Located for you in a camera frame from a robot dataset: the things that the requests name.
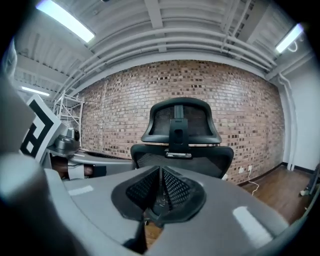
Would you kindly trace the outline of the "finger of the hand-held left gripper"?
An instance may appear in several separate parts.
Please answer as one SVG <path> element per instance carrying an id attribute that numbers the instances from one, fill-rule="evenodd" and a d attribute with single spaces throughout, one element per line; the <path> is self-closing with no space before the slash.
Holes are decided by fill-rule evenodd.
<path id="1" fill-rule="evenodd" d="M 88 175 L 89 177 L 110 176 L 136 168 L 133 160 L 90 151 L 78 151 L 70 160 L 75 162 L 76 165 L 81 164 L 90 167 L 92 171 Z"/>

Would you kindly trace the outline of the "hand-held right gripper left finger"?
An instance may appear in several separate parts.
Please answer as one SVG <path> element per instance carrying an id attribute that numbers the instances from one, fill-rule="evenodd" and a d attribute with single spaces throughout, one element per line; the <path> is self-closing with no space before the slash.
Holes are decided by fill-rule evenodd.
<path id="1" fill-rule="evenodd" d="M 116 187 L 143 179 L 159 168 L 148 166 L 118 174 L 62 181 L 45 169 L 51 202 L 64 226 L 75 237 L 78 255 L 158 256 L 160 247 L 146 247 L 143 212 Z"/>

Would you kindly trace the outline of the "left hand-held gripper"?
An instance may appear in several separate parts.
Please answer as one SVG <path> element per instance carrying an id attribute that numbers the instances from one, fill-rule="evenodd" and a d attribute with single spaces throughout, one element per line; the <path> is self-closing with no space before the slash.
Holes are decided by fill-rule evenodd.
<path id="1" fill-rule="evenodd" d="M 47 149 L 52 149 L 61 156 L 71 156 L 80 148 L 80 132 L 65 125 L 39 95 L 33 95 L 27 101 L 35 118 L 27 131 L 20 151 L 41 162 Z"/>

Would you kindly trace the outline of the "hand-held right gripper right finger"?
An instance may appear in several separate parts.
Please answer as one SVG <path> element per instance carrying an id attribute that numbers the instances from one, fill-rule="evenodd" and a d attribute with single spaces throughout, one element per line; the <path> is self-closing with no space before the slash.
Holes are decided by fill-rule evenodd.
<path id="1" fill-rule="evenodd" d="M 149 249 L 151 256 L 246 256 L 289 227 L 278 212 L 229 181 L 173 170 L 198 182 L 206 200 L 192 219 L 165 224 Z"/>

